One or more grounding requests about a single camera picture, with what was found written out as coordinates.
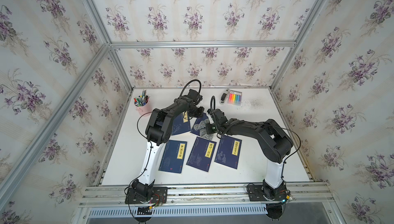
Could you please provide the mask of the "grey striped cleaning cloth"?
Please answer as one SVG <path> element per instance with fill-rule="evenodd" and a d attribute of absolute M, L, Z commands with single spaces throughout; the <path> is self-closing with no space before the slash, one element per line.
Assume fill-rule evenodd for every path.
<path fill-rule="evenodd" d="M 208 133 L 207 124 L 210 124 L 209 119 L 202 120 L 197 125 L 194 125 L 194 129 L 197 131 L 199 137 L 211 141 L 213 134 Z"/>

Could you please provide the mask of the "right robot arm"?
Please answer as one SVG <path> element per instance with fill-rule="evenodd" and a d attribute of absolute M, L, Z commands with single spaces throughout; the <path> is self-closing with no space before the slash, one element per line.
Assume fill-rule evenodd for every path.
<path fill-rule="evenodd" d="M 293 141 L 273 119 L 262 122 L 252 122 L 232 118 L 224 119 L 222 123 L 208 123 L 209 134 L 239 135 L 255 139 L 264 156 L 267 158 L 267 174 L 263 180 L 262 190 L 267 199 L 274 199 L 280 192 L 285 191 L 283 171 L 286 160 L 292 155 Z"/>

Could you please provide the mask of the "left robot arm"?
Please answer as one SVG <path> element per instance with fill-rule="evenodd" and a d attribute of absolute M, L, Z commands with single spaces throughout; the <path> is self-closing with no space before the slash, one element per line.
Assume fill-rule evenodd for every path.
<path fill-rule="evenodd" d="M 203 116 L 204 108 L 199 106 L 203 97 L 201 94 L 179 96 L 170 106 L 163 109 L 154 109 L 145 130 L 145 138 L 148 147 L 143 162 L 141 173 L 133 181 L 129 188 L 139 195 L 149 195 L 155 184 L 159 156 L 165 148 L 165 144 L 172 136 L 173 124 L 176 117 L 188 113 L 190 118 Z"/>

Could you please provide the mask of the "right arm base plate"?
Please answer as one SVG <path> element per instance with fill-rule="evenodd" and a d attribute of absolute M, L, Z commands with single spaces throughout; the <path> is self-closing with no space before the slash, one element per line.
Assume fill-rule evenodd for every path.
<path fill-rule="evenodd" d="M 272 188 L 266 182 L 262 185 L 248 184 L 246 191 L 250 201 L 281 201 L 290 199 L 290 191 L 286 183 L 281 183 L 277 188 Z"/>

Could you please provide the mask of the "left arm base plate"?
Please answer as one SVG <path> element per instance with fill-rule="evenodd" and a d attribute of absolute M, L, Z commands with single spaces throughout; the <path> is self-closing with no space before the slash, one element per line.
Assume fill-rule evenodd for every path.
<path fill-rule="evenodd" d="M 125 204 L 136 205 L 143 203 L 163 204 L 167 201 L 167 187 L 153 187 L 147 190 L 127 189 Z"/>

